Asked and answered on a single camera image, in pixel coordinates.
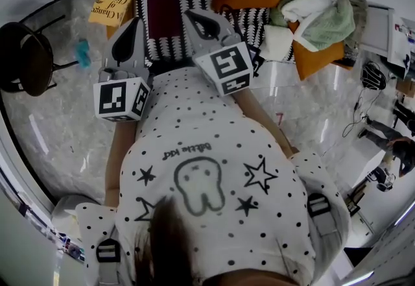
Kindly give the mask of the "green white fleece blanket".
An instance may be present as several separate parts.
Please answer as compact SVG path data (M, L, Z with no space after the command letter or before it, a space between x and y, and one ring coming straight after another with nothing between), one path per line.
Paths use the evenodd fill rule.
M281 0L270 10L273 26L295 22L293 40L311 52L342 42L355 30L350 0Z

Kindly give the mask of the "grey brown knitted throw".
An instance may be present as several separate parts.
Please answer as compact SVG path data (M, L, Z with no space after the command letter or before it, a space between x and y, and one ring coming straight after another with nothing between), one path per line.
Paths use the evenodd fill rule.
M344 40L344 57L335 62L348 69L354 66L359 55L359 45L366 28L368 17L368 3L366 0L349 1L353 9L355 30Z

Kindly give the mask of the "white round bin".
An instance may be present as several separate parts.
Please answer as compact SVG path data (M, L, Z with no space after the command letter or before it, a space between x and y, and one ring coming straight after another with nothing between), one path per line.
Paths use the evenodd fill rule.
M83 203L94 203L97 201L85 195L66 195L62 197L51 214L51 223L59 233L78 237L79 227L77 221L76 207Z

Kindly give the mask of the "cardboard box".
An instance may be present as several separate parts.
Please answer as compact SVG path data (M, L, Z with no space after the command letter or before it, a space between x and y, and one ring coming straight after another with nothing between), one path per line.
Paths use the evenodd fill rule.
M409 98L415 97L415 81L411 79L397 80L396 90Z

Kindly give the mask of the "black round chair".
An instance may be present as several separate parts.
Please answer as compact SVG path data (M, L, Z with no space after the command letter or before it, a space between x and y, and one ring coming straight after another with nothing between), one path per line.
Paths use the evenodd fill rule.
M53 50L42 31L63 20L64 15L48 22L38 30L23 23L10 22L0 27L0 89L9 93L26 92L38 97L56 87L53 73L77 65L54 62Z

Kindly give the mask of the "person's left forearm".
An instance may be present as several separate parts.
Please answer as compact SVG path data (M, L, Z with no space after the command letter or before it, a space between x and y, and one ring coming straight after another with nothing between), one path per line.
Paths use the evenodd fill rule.
M123 160L135 142L137 122L117 123L105 172L104 204L112 208L119 205L120 174Z

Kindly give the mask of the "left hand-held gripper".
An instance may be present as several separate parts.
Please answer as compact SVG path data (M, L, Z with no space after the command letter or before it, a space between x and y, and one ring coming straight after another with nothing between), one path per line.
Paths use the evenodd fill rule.
M121 25L106 43L103 58L109 63L145 63L145 25L133 18ZM99 71L99 81L93 85L95 115L111 122L140 121L148 96L151 77L147 68L137 73L106 67Z

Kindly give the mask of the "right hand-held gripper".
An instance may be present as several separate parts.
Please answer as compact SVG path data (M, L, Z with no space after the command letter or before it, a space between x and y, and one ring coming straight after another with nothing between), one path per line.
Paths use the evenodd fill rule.
M193 62L222 96L250 86L253 65L248 48L231 23L208 10L186 10L183 23L195 51Z

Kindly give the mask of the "teal fluffy duster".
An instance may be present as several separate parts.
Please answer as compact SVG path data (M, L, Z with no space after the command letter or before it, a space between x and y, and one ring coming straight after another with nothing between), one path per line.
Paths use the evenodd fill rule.
M75 57L77 62L83 68L88 68L91 65L89 57L89 43L85 39L77 41L75 44Z

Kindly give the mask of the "black trousers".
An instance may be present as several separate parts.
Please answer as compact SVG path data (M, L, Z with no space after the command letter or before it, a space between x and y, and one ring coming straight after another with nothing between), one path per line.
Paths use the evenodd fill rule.
M164 60L157 60L151 62L151 65L148 66L149 73L152 76L162 75L181 68L195 67L195 63L191 58L180 60L178 62L168 62Z

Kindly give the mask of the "white desk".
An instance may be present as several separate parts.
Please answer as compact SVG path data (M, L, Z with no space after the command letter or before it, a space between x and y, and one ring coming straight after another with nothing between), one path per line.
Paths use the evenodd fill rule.
M398 78L406 78L411 53L409 31L394 9L368 7L360 48L380 56L384 65Z

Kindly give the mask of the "person's right forearm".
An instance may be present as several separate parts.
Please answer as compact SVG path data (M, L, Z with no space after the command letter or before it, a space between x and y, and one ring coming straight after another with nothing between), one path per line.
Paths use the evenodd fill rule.
M291 158L299 152L296 147L290 144L283 131L273 122L249 89L237 91L233 94L233 98L245 116L258 122L272 134L287 158Z

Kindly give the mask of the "maroon hardcover book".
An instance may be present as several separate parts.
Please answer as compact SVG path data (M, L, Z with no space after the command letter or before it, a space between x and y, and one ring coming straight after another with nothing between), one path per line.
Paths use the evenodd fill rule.
M149 38L179 37L182 31L182 14L179 0L148 0Z

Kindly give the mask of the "white pillow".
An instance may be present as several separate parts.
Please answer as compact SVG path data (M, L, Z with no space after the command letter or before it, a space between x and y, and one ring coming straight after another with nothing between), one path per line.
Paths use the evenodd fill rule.
M265 37L260 46L260 57L270 61L282 61L289 53L293 33L285 27L265 25Z

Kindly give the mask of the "white spotted t-shirt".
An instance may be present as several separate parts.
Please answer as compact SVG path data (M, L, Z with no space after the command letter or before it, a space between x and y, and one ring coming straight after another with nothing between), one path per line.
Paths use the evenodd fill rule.
M287 158L195 67L154 79L119 205L76 211L88 286L312 286L350 231L319 155Z

